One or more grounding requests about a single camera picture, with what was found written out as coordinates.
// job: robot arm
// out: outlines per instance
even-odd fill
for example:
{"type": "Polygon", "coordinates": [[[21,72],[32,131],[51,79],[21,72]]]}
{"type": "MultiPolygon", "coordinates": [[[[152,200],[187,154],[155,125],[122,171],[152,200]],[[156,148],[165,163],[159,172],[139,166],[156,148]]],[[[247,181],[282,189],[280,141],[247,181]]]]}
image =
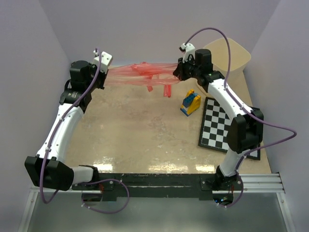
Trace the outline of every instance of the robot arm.
{"type": "Polygon", "coordinates": [[[98,170],[95,167],[78,166],[70,168],[64,164],[73,131],[91,101],[92,91],[96,88],[104,89],[108,67],[112,61],[111,55],[105,52],[101,53],[98,77],[90,91],[85,94],[99,66],[99,54],[96,51],[94,53],[95,58],[92,64],[82,60],[71,64],[70,80],[65,84],[65,90],[60,96],[60,105],[52,129],[37,155],[26,158],[25,167],[35,186],[40,185],[40,173],[46,152],[48,152],[48,156],[44,167],[43,179],[43,186],[45,188],[68,190],[71,185],[89,182],[98,177],[98,170]],[[72,105],[79,99],[80,101],[73,107],[72,105]]]}
{"type": "Polygon", "coordinates": [[[182,44],[180,50],[184,56],[178,59],[174,75],[181,81],[189,78],[197,79],[200,86],[210,93],[225,110],[232,123],[227,134],[229,150],[225,160],[217,167],[214,189],[229,185],[236,180],[243,154],[256,148],[263,139],[263,124],[249,117],[243,109],[263,119],[262,112],[247,106],[231,89],[229,91],[241,103],[239,107],[224,87],[224,76],[213,70],[211,52],[208,49],[195,50],[192,44],[182,44]]]}

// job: gray floor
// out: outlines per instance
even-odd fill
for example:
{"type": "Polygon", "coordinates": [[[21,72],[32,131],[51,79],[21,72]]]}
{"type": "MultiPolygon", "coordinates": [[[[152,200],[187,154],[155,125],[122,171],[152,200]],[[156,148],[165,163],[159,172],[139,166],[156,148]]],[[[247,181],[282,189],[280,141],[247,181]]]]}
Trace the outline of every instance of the gray floor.
{"type": "MultiPolygon", "coordinates": [[[[111,210],[125,199],[100,203],[111,210]]],[[[45,205],[38,198],[29,232],[286,232],[276,193],[246,193],[224,210],[197,199],[131,198],[126,209],[104,215],[81,207],[80,193],[59,193],[45,205]]]]}

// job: table top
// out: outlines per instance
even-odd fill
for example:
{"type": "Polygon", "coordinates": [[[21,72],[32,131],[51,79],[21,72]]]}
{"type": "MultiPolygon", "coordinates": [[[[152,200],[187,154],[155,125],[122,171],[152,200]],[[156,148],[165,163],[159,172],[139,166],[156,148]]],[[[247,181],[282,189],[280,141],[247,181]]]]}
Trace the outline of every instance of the table top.
{"type": "MultiPolygon", "coordinates": [[[[251,103],[243,75],[229,85],[251,103]]],[[[131,85],[97,89],[75,129],[66,164],[115,173],[213,173],[225,153],[197,145],[205,97],[195,79],[173,85],[170,98],[163,97],[163,86],[152,92],[131,85]],[[190,89],[202,103],[187,117],[180,106],[190,89]]],[[[261,160],[246,159],[240,173],[271,173],[266,152],[261,151],[261,160]]]]}

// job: chessboard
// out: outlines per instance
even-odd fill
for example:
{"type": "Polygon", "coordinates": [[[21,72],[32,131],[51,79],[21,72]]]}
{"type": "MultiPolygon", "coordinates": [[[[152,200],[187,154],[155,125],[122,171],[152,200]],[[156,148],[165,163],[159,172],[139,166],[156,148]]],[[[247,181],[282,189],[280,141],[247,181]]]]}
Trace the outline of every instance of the chessboard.
{"type": "MultiPolygon", "coordinates": [[[[228,150],[226,135],[230,125],[231,120],[219,103],[213,98],[206,97],[198,145],[226,153],[228,150]]],[[[252,152],[247,158],[260,160],[260,150],[252,152]]]]}

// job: purple cable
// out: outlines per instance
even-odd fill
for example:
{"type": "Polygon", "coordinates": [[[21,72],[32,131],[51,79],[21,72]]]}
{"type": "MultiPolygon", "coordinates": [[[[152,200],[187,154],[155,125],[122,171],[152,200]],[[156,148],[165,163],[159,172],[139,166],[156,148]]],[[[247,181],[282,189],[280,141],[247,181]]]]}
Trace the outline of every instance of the purple cable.
{"type": "Polygon", "coordinates": [[[270,144],[267,144],[267,145],[264,145],[264,146],[260,146],[260,147],[257,147],[253,150],[250,150],[248,152],[246,152],[238,161],[237,165],[236,165],[236,174],[237,176],[240,178],[240,181],[241,181],[241,184],[242,184],[242,190],[241,190],[241,193],[239,195],[239,197],[232,203],[230,204],[228,207],[231,207],[233,206],[235,203],[237,203],[239,201],[239,199],[241,198],[242,194],[243,194],[243,182],[242,182],[242,179],[241,177],[239,176],[238,174],[238,168],[240,167],[240,164],[241,162],[244,160],[244,158],[249,155],[250,153],[254,152],[254,151],[257,151],[257,150],[260,150],[262,148],[266,148],[266,147],[269,147],[269,146],[273,146],[273,145],[277,145],[277,144],[280,144],[280,143],[283,143],[285,141],[288,141],[290,139],[293,139],[294,137],[297,136],[297,132],[294,130],[294,129],[291,129],[291,128],[288,128],[288,127],[284,127],[284,126],[279,126],[279,125],[276,125],[276,124],[273,124],[273,123],[269,123],[269,122],[266,122],[266,121],[263,121],[259,118],[257,118],[256,116],[254,116],[253,114],[251,114],[251,112],[247,111],[242,105],[241,103],[233,96],[233,94],[229,91],[229,89],[226,87],[226,84],[227,84],[227,80],[228,80],[228,77],[229,77],[229,74],[230,74],[230,69],[231,69],[231,49],[230,49],[230,44],[228,42],[228,39],[226,37],[226,35],[220,31],[219,29],[217,28],[202,28],[201,30],[198,30],[197,32],[195,32],[193,35],[190,36],[190,38],[185,42],[185,44],[187,44],[194,36],[196,36],[197,34],[199,34],[200,32],[204,31],[204,30],[215,30],[217,32],[219,32],[225,39],[226,41],[226,45],[227,45],[227,50],[228,50],[228,67],[227,67],[227,73],[226,73],[226,77],[225,77],[225,80],[224,80],[224,88],[226,90],[226,92],[228,93],[228,95],[234,100],[234,102],[240,107],[241,110],[243,110],[246,114],[248,114],[251,118],[255,119],[256,121],[260,122],[260,123],[263,123],[265,125],[268,125],[268,126],[271,126],[271,127],[275,127],[275,128],[279,128],[279,129],[283,129],[283,130],[286,130],[286,131],[290,131],[293,133],[293,135],[289,136],[289,137],[286,137],[284,139],[281,139],[281,140],[278,140],[276,142],[273,142],[273,143],[270,143],[270,144]]]}
{"type": "Polygon", "coordinates": [[[118,182],[119,184],[121,184],[123,187],[125,187],[126,195],[127,195],[126,203],[120,209],[117,209],[115,211],[103,211],[103,210],[95,209],[95,208],[90,207],[89,205],[85,204],[85,202],[82,198],[82,203],[83,203],[82,206],[85,206],[88,209],[91,209],[93,211],[96,211],[96,212],[102,213],[102,214],[115,214],[115,213],[120,212],[121,210],[123,210],[127,206],[127,204],[129,203],[129,200],[130,200],[130,194],[129,194],[129,190],[128,190],[127,186],[124,183],[122,183],[121,181],[116,180],[116,179],[106,179],[106,180],[100,180],[100,181],[93,182],[93,183],[83,183],[83,184],[84,185],[96,185],[96,184],[100,184],[100,183],[103,183],[103,182],[106,182],[106,181],[115,181],[115,182],[118,182]]]}
{"type": "Polygon", "coordinates": [[[49,200],[46,200],[45,199],[45,196],[44,196],[44,192],[43,192],[43,179],[44,179],[44,169],[45,169],[45,165],[46,165],[46,161],[47,161],[47,157],[48,157],[48,153],[51,151],[50,150],[50,147],[52,145],[52,142],[53,142],[53,139],[61,125],[61,123],[63,122],[62,119],[64,119],[64,117],[68,114],[68,112],[73,108],[75,107],[80,101],[81,99],[83,99],[87,94],[88,92],[92,89],[93,85],[95,84],[96,80],[97,80],[97,77],[98,77],[98,74],[100,72],[100,68],[101,68],[101,60],[102,60],[102,57],[101,57],[101,53],[99,51],[98,48],[96,48],[96,52],[98,52],[99,56],[98,56],[98,67],[97,67],[97,71],[89,85],[89,87],[86,89],[86,91],[71,105],[71,107],[69,109],[66,110],[66,112],[64,112],[64,114],[62,115],[62,117],[59,119],[58,123],[56,124],[50,138],[49,138],[49,141],[48,141],[48,144],[47,144],[47,150],[45,152],[45,155],[44,155],[44,159],[43,159],[43,163],[42,163],[42,167],[41,167],[41,173],[40,173],[40,195],[41,195],[41,199],[43,201],[43,203],[45,204],[48,204],[52,201],[52,199],[55,197],[55,195],[57,194],[58,192],[58,189],[53,193],[52,197],[49,199],[49,200]]]}

